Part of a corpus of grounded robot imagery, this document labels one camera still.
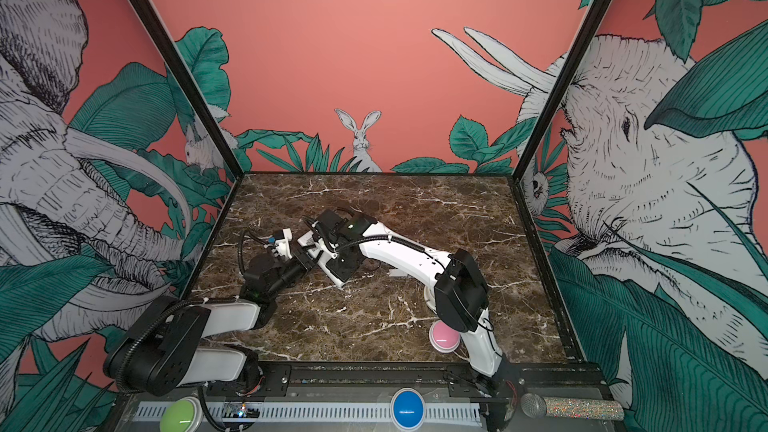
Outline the white remote battery cover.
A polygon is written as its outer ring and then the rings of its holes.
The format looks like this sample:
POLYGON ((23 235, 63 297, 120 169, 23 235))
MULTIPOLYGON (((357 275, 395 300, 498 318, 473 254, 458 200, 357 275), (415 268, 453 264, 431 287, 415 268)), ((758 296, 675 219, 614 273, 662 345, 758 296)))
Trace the white remote battery cover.
POLYGON ((390 269, 388 275, 390 277, 407 277, 409 274, 400 269, 390 269))

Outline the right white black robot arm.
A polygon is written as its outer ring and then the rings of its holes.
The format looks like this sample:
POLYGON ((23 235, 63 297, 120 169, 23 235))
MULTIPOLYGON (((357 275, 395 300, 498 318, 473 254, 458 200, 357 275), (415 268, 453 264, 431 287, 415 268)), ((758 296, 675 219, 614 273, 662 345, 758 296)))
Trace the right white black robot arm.
POLYGON ((387 264, 422 283, 429 307, 459 333, 469 365, 483 386, 491 387, 503 353, 490 321, 488 283, 468 251, 430 248, 364 213, 342 218, 326 210, 309 222, 309 228, 298 243, 339 289, 367 259, 387 264))

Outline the white remote control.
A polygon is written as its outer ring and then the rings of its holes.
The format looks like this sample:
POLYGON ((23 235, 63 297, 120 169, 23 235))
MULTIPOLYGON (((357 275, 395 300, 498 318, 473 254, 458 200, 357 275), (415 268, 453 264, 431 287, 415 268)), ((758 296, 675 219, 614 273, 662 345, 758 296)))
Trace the white remote control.
POLYGON ((312 232, 306 232, 297 239, 297 243, 300 251, 306 253, 338 289, 344 287, 345 282, 333 273, 329 265, 329 262, 336 259, 338 255, 330 251, 323 238, 315 239, 312 232))

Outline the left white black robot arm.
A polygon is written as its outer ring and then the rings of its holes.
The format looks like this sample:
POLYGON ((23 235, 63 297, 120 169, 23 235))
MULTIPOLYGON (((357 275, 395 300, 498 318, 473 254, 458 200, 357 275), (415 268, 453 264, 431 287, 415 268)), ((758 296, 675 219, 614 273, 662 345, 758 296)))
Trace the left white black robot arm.
POLYGON ((320 253, 315 246, 296 246, 289 259, 268 253, 255 257, 233 298, 156 299, 108 354, 105 375, 123 393, 159 397, 215 382, 238 396, 256 393, 264 376, 257 352, 245 346, 203 347, 201 340, 264 327, 279 293, 314 268, 320 253))

